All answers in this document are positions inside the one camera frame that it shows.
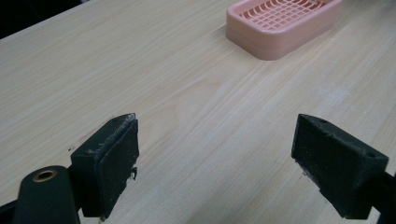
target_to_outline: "light wood grain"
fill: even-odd
[[[139,173],[106,223],[365,223],[340,218],[290,149],[306,113],[395,172],[395,1],[345,1],[330,32],[274,62],[226,39],[233,2],[91,1],[0,40],[0,204],[135,112]]]

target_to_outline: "pink soap dish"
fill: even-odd
[[[227,9],[227,38],[262,60],[280,59],[330,30],[342,0],[242,0]]]

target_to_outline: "pink plastic tray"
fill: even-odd
[[[243,0],[227,10],[227,38],[276,60],[330,30],[342,0]]]

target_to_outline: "table surface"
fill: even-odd
[[[91,1],[0,40],[0,204],[107,120],[139,119],[136,181],[106,223],[375,223],[338,216],[290,157],[299,113],[396,170],[396,2],[261,61],[225,37],[231,0]],[[82,218],[98,223],[98,218]]]

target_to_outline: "grid pattern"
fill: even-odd
[[[276,30],[325,5],[321,0],[268,0],[240,16],[265,29]]]

